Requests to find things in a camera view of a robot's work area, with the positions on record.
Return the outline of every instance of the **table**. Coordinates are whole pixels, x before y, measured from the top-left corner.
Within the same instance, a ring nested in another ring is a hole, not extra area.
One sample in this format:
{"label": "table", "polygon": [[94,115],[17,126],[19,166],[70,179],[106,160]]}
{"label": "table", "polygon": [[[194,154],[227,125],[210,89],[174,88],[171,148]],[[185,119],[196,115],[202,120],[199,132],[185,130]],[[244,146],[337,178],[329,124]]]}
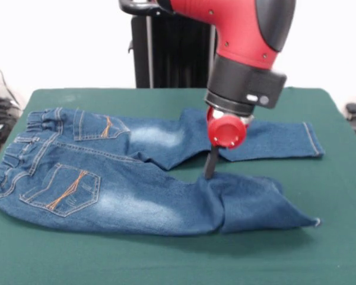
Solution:
{"label": "table", "polygon": [[[184,107],[205,109],[202,89],[37,90],[26,115],[47,107],[111,115],[178,118]],[[221,163],[217,170],[278,179],[285,195],[316,229],[258,231],[200,237],[87,235],[47,230],[0,212],[0,285],[16,284],[356,284],[356,135],[330,96],[286,88],[275,110],[257,119],[314,125],[326,151],[318,159]],[[171,175],[193,181],[205,157]]]}

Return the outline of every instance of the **red gripper cap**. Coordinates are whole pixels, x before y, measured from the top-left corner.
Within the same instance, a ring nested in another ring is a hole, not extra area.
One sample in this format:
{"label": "red gripper cap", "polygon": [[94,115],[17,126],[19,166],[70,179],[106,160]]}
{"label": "red gripper cap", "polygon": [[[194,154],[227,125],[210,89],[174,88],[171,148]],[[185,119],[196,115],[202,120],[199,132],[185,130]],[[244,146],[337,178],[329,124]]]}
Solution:
{"label": "red gripper cap", "polygon": [[207,114],[208,136],[212,145],[220,147],[236,148],[246,137],[246,127],[239,117],[224,115],[215,119],[212,110]]}

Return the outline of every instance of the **jeans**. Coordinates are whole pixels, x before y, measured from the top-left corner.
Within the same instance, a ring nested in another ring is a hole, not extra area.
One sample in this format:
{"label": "jeans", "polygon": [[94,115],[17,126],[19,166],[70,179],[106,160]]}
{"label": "jeans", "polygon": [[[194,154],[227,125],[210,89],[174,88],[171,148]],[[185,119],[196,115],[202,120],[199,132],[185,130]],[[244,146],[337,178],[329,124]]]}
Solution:
{"label": "jeans", "polygon": [[[32,112],[0,162],[0,210],[78,232],[200,235],[317,226],[278,181],[215,172],[179,181],[165,171],[211,145],[205,113],[178,121],[63,108]],[[229,161],[324,154],[308,123],[253,122]]]}

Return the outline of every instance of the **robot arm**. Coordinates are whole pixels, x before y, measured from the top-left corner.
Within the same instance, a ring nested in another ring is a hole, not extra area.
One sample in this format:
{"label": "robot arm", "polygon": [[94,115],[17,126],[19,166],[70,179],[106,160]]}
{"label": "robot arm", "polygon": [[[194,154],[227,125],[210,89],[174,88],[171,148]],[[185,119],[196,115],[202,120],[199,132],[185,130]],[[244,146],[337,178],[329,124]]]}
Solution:
{"label": "robot arm", "polygon": [[210,178],[218,148],[236,148],[244,141],[255,106],[273,109],[278,101],[286,76],[271,68],[287,39],[295,0],[156,1],[167,12],[217,29],[217,54],[205,96],[213,146],[205,168]]}

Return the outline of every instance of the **black stand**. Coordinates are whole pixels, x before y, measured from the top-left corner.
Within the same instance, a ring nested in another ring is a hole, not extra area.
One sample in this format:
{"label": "black stand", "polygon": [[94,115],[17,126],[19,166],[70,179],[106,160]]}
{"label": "black stand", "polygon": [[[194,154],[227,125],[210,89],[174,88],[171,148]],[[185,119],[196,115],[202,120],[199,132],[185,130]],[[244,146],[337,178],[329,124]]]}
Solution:
{"label": "black stand", "polygon": [[134,16],[137,88],[205,88],[215,55],[210,25],[175,16]]}

